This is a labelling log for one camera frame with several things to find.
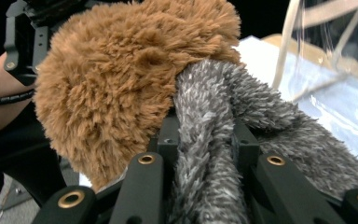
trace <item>clear plastic sheet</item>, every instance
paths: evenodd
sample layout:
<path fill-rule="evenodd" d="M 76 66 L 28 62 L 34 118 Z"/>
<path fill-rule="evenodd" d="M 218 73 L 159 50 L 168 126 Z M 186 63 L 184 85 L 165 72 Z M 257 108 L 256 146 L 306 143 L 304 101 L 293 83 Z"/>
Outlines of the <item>clear plastic sheet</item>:
<path fill-rule="evenodd" d="M 272 87 L 358 156 L 358 0 L 292 0 Z"/>

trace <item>brown furry cloth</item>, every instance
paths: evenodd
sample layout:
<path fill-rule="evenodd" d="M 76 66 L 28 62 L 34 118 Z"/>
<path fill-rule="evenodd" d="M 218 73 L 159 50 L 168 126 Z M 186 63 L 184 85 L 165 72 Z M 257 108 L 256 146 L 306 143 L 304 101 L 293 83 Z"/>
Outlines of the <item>brown furry cloth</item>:
<path fill-rule="evenodd" d="M 210 58 L 239 63 L 225 0 L 145 0 L 75 15 L 39 65 L 36 113 L 51 146 L 95 190 L 120 175 L 172 106 L 175 76 Z"/>

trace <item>cable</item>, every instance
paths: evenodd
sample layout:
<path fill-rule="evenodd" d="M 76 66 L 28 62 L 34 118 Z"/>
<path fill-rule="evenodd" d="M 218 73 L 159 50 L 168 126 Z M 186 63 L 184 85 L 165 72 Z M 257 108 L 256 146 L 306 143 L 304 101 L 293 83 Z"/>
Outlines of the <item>cable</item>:
<path fill-rule="evenodd" d="M 26 99 L 30 99 L 34 95 L 34 90 L 25 91 L 19 94 L 0 97 L 0 105 L 14 104 Z"/>

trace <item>gray furry cloth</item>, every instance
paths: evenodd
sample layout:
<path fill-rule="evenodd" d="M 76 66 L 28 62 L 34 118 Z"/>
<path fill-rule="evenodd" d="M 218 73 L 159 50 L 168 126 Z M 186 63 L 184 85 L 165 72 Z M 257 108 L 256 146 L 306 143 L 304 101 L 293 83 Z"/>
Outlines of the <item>gray furry cloth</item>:
<path fill-rule="evenodd" d="M 263 152 L 291 159 L 318 190 L 342 198 L 358 188 L 358 160 L 315 119 L 286 103 L 244 66 L 205 60 L 177 78 L 180 121 L 170 223 L 247 223 L 231 145 L 240 118 Z"/>

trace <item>brown fur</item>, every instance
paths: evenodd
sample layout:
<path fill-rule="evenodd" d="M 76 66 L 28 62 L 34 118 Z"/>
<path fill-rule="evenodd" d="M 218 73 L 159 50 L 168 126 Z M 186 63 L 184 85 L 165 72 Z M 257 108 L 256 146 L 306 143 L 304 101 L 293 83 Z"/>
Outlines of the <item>brown fur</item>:
<path fill-rule="evenodd" d="M 146 151 L 189 63 L 239 63 L 231 48 L 239 29 L 225 0 L 145 0 L 74 15 L 53 36 L 36 81 L 51 146 L 100 189 Z"/>

